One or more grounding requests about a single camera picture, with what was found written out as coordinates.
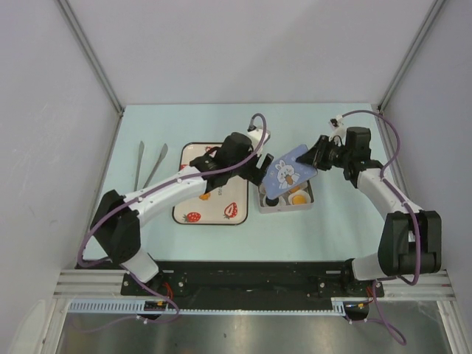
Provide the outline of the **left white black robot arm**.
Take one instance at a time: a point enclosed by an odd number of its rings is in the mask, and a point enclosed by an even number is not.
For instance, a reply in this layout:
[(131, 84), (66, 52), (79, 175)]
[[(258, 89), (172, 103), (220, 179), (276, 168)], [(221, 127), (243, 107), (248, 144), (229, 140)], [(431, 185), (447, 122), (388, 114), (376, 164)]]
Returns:
[(146, 294), (158, 293), (163, 277), (152, 257), (143, 249), (141, 229), (168, 207), (212, 192), (234, 178), (261, 184), (272, 155), (261, 156), (270, 134), (255, 128), (247, 134), (231, 133), (223, 144), (194, 158), (165, 181), (120, 195), (108, 191), (100, 200), (91, 223), (91, 234), (108, 259), (137, 278)]

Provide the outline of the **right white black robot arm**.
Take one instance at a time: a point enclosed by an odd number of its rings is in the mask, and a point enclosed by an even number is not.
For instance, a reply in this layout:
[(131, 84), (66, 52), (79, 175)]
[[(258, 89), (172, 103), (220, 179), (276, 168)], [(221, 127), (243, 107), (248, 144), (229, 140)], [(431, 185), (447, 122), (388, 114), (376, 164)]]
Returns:
[(343, 142), (322, 135), (297, 162), (328, 171), (342, 169), (345, 180), (362, 192), (383, 218), (376, 253), (347, 261), (349, 272), (340, 286), (349, 296), (359, 295), (368, 280), (407, 276), (415, 285), (422, 274), (434, 274), (442, 265), (442, 219), (410, 201), (385, 175), (384, 166), (372, 159), (371, 131), (348, 128)]

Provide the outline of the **metal serving tongs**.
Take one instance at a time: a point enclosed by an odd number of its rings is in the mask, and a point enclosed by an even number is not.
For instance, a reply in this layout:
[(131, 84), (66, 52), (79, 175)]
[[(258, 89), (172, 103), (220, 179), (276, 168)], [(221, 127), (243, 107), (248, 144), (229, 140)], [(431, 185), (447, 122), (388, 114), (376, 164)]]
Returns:
[(147, 145), (144, 141), (138, 144), (136, 170), (133, 181), (133, 190), (137, 191), (150, 186), (156, 171), (164, 161), (168, 153), (168, 144), (164, 143), (157, 153), (147, 152)]

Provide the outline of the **silver tin lid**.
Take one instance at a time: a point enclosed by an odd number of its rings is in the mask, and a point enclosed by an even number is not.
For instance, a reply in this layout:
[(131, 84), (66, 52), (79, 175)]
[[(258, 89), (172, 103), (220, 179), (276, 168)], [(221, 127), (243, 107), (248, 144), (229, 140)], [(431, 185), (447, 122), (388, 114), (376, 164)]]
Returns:
[(296, 161), (307, 152), (307, 145), (299, 145), (273, 160), (262, 182), (269, 199), (276, 199), (317, 175), (315, 167)]

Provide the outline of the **orange round cookie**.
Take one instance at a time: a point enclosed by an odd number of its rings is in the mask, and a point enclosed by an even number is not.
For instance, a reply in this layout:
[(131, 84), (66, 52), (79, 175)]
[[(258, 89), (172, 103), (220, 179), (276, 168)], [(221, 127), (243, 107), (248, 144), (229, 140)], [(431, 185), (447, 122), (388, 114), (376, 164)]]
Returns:
[(306, 203), (307, 203), (306, 198), (303, 195), (295, 195), (292, 198), (293, 205), (300, 205), (300, 204), (306, 204)]

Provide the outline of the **black round cookie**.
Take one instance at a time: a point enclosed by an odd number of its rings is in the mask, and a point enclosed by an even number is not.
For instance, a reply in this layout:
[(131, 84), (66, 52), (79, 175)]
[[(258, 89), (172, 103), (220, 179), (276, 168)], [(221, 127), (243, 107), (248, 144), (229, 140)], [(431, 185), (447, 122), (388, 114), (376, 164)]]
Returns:
[(279, 204), (279, 199), (270, 199), (270, 198), (266, 198), (265, 199), (265, 204), (268, 206), (268, 207), (276, 207), (278, 204)]

